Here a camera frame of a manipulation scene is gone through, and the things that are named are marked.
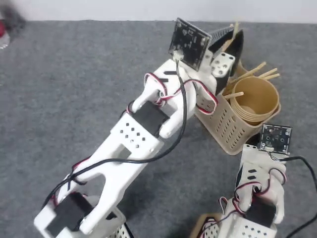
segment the white wall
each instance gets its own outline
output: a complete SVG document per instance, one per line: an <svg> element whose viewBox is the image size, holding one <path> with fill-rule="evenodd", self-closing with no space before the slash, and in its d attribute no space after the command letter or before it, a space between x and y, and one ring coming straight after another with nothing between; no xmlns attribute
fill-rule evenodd
<svg viewBox="0 0 317 238"><path fill-rule="evenodd" d="M317 23L315 0L7 0L27 20Z"/></svg>

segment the circuit board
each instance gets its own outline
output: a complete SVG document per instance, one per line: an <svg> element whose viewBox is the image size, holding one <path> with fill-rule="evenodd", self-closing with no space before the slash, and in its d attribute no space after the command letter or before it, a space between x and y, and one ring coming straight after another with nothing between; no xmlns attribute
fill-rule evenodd
<svg viewBox="0 0 317 238"><path fill-rule="evenodd" d="M289 155L292 129L289 126L263 124L259 150Z"/></svg>
<svg viewBox="0 0 317 238"><path fill-rule="evenodd" d="M176 20L172 41L168 52L180 52L182 62L198 71L211 37L180 18Z"/></svg>

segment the stacked cups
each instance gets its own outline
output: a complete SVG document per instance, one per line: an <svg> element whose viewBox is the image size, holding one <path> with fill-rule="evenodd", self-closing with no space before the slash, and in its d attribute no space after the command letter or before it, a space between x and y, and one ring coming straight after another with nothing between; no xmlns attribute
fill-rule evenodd
<svg viewBox="0 0 317 238"><path fill-rule="evenodd" d="M238 81L232 93L238 92L244 92L244 95L231 98L231 107L250 125L258 125L269 118L279 105L277 89L259 77L252 76Z"/></svg>

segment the black cable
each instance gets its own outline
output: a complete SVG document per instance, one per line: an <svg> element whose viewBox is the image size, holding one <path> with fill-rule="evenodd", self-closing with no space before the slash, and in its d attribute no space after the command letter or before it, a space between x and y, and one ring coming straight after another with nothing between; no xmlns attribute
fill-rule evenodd
<svg viewBox="0 0 317 238"><path fill-rule="evenodd" d="M50 193L49 195L46 197L43 205L42 205L42 208L45 207L48 202L50 201L50 199L52 198L53 195L56 194L56 192L66 183L74 180L77 176L95 168L95 167L98 167L102 164L105 164L105 163L109 163L109 162L119 162L119 163L131 163L131 164L144 164L144 163L150 163L150 162L154 162L156 160L159 160L161 159L162 157L166 156L167 154L169 154L178 144L179 142L181 141L183 135L184 135L184 132L185 132L185 128L186 128L186 121L187 121L187 99L186 99L186 90L185 90L185 87L184 87L184 82L181 78L181 76L179 75L179 67L178 67L178 61L176 62L176 73L177 73L177 76L178 76L178 80L179 80L179 83L180 83L180 90L181 90L181 93L182 93L182 96L183 96L183 123L182 123L182 126L180 128L180 132L176 138L176 140L173 142L173 144L168 148L166 149L164 152L162 152L161 154L159 155L156 155L152 158L149 158L149 159L144 159L144 160L132 160L132 159L104 159L104 160L101 160L95 164L92 164L76 173L70 173L69 176L64 179L62 182L60 182Z"/></svg>
<svg viewBox="0 0 317 238"><path fill-rule="evenodd" d="M316 192L317 192L317 178L315 175L315 172L313 170L313 168L311 167L311 165L307 162L307 160L301 156L295 156L295 157L289 157L289 158L285 158L285 159L280 159L280 161L293 161L293 160L301 160L305 163L305 165L308 167L308 169L310 170L314 183L315 183L315 188L316 188ZM286 238L291 238L293 235L295 235L296 233L298 233L299 231L301 231L302 229L304 229L305 227L309 226L311 223L313 223L314 221L317 220L317 213L316 215L314 215L313 218L311 218L310 220L308 220L307 222L305 222L304 224L302 224L301 226L299 226L298 228L296 228L295 230L293 230L290 234L288 234L286 236Z"/></svg>

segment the red object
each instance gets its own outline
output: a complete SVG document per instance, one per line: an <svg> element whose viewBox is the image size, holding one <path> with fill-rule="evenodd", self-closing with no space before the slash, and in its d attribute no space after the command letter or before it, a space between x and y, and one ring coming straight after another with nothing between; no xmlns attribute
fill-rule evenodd
<svg viewBox="0 0 317 238"><path fill-rule="evenodd" d="M0 37L2 37L5 34L5 25L3 21L0 20Z"/></svg>

